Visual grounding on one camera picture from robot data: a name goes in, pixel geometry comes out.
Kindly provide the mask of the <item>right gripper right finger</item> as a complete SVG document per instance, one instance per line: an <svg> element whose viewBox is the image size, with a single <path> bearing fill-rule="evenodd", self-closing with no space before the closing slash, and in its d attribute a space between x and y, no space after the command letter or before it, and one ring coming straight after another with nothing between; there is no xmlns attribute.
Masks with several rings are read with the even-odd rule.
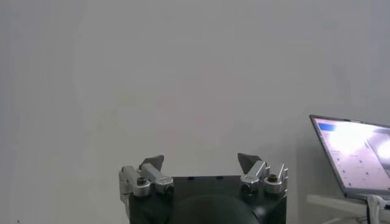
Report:
<svg viewBox="0 0 390 224"><path fill-rule="evenodd" d="M271 167L257 155L238 153L238 162L243 174L240 176L241 190L254 194L262 187L265 193L286 195L288 192L288 168L281 164L279 171L271 173Z"/></svg>

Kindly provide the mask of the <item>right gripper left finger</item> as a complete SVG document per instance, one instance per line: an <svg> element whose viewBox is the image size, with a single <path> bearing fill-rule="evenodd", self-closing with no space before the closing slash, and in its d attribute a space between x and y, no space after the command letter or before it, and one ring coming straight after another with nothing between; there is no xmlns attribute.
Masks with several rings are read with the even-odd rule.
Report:
<svg viewBox="0 0 390 224"><path fill-rule="evenodd" d="M153 191L159 194L174 192L173 177L161 173L163 155L146 158L137 167L124 166L119 171L119 193L125 197L133 194L135 197L147 197Z"/></svg>

